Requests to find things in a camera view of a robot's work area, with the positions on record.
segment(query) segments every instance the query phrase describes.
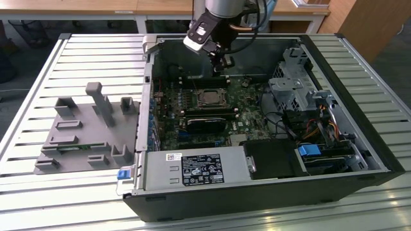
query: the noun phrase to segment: sticker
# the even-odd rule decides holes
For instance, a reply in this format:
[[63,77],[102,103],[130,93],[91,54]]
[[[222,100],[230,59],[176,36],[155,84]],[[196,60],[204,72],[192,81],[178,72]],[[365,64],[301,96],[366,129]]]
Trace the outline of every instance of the sticker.
[[182,156],[184,186],[224,183],[220,154]]
[[166,160],[171,161],[171,160],[182,160],[182,153],[167,153],[166,155]]
[[115,11],[115,13],[134,13],[132,11]]

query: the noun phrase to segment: wooden table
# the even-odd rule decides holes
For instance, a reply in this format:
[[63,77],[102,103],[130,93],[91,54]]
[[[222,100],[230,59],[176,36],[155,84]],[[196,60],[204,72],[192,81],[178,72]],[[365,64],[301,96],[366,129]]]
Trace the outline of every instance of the wooden table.
[[[147,33],[147,20],[190,20],[192,0],[138,0],[136,22],[139,33]],[[330,10],[298,8],[293,0],[278,0],[271,21],[310,21],[307,33],[317,33]]]
[[[190,20],[192,0],[0,0],[4,20],[135,20],[147,33],[147,20]],[[317,33],[325,8],[298,8],[293,0],[278,0],[271,21],[310,21],[307,33]]]
[[4,20],[134,20],[138,0],[0,0]]

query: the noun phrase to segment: blue latch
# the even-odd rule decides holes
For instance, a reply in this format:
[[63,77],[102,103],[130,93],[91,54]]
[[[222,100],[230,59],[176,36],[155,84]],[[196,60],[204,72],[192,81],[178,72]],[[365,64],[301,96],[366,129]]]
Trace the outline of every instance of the blue latch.
[[301,152],[301,155],[321,155],[321,149],[317,144],[309,144],[309,145],[302,145],[302,147],[298,148],[298,151]]
[[118,172],[118,180],[128,180],[131,179],[131,169],[126,169]]

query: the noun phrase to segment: barcode sticker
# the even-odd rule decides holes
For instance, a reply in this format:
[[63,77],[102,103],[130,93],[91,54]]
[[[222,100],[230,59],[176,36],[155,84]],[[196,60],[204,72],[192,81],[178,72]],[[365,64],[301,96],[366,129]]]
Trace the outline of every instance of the barcode sticker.
[[167,153],[166,155],[166,160],[172,161],[172,160],[182,160],[182,153]]
[[115,13],[134,13],[134,11],[115,11]]

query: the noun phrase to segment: gray plastic block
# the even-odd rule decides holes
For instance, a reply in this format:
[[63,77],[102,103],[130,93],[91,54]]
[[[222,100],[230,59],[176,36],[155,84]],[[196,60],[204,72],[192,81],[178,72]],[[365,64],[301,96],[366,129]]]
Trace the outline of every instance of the gray plastic block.
[[134,155],[126,145],[123,145],[122,152],[119,152],[116,146],[114,146],[111,150],[111,157],[115,159],[118,164],[126,164],[134,159]]
[[66,121],[58,122],[56,124],[58,130],[82,128],[82,127],[83,127],[83,123],[80,120],[66,120]]
[[44,157],[42,159],[38,159],[35,166],[43,171],[56,170],[59,168],[59,162],[54,158]]
[[102,167],[102,166],[107,166],[110,164],[108,159],[106,157],[106,155],[90,155],[88,156],[88,161],[91,166],[94,167]]
[[136,105],[134,102],[134,98],[123,97],[120,100],[120,108],[123,111],[123,115],[134,115],[138,114]]
[[52,156],[52,155],[60,155],[62,152],[59,151],[58,149],[58,145],[48,145],[48,146],[43,146],[43,149],[42,149],[42,153],[46,155],[46,156]]
[[[95,91],[91,92],[102,92],[99,86],[96,84],[92,87]],[[59,168],[36,167],[35,174],[119,169],[131,165],[135,157],[139,103],[126,97],[122,102],[110,104],[115,122],[110,127],[100,110],[95,113],[94,103],[75,105],[71,102],[72,100],[59,100],[59,106],[66,105],[76,119],[56,116],[39,157],[39,160],[55,159]],[[95,155],[104,155],[104,164],[99,164],[98,159],[88,158]]]
[[62,118],[67,119],[67,118],[74,118],[71,110],[75,107],[78,107],[78,105],[72,100],[72,98],[68,97],[68,98],[59,98],[54,108],[58,111],[58,114],[62,116]]
[[115,120],[111,116],[112,113],[112,105],[108,101],[108,98],[102,95],[102,83],[94,82],[88,83],[86,87],[86,93],[90,95],[96,103],[96,107],[99,109],[100,115],[104,119],[104,122],[108,127],[115,125]]
[[79,142],[76,136],[52,136],[50,139],[51,144],[74,144]]

